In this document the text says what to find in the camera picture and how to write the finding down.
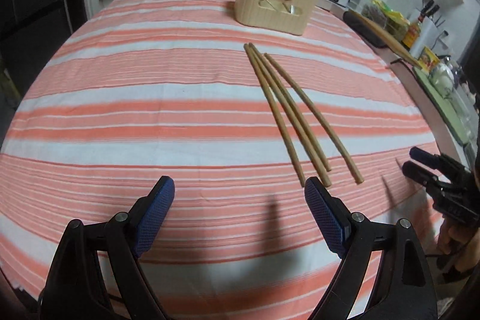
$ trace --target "tablecloth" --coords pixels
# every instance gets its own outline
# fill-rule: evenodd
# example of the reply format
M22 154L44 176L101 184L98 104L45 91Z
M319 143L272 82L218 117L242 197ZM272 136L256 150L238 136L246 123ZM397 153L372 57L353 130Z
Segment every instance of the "tablecloth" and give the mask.
M344 160L290 90L332 164L329 189L375 221L438 229L400 165L433 134L385 63L316 8L303 36L242 26L235 0L114 0L58 50L22 101L0 153L0 260L33 297L73 218L127 211L162 175L176 197L141 265L176 318L306 319L339 259L305 203L243 51L270 53L306 91L354 158ZM315 175L285 118L305 176ZM352 313L365 307L374 253ZM118 294L100 256L107 287Z

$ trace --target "table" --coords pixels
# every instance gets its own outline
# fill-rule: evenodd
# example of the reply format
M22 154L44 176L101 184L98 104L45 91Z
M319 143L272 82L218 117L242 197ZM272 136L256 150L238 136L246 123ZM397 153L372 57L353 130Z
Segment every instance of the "table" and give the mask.
M411 146L438 150L395 75L326 11L315 9L297 37L238 24L233 4L115 0L47 64L0 153L0 260L14 286L38 297L69 220L107 221L169 175L175 200L141 258L166 311L180 319L308 317L339 260L305 203L243 51L249 41L301 85L363 174L356 185L290 91L332 164L331 194L375 221L408 217L431 243L440 216L400 165ZM305 176L315 175L286 123ZM365 307L379 256L353 313Z

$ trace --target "green cutting board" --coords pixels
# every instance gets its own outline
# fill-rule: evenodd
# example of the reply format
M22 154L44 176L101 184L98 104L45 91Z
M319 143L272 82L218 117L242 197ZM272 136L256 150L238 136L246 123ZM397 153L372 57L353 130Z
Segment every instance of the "green cutting board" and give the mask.
M465 132L465 128L462 125L462 122L458 118L457 112L453 109L452 104L444 99L438 91L435 90L435 87L430 83L428 76L422 70L412 69L417 81L423 87L423 90L427 93L430 100L433 102L438 112L443 118L443 121L448 126L448 129L452 132L452 135L455 137L455 140L461 145L464 146L469 142L469 138Z

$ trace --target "beige container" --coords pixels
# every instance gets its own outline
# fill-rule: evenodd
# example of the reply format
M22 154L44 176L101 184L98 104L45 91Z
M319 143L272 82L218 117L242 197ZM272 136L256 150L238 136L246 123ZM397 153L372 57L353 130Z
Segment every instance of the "beige container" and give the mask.
M235 18L243 25L300 36L317 1L235 0Z

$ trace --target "human hand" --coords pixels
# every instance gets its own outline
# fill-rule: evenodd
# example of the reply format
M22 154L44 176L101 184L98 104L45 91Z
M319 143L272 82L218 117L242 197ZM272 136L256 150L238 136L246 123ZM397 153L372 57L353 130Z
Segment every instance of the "human hand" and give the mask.
M450 254L453 251L453 241L460 243L460 246L468 243L455 262L455 268L464 272L475 267L480 261L480 229L468 228L446 217L438 235L439 250L444 254Z

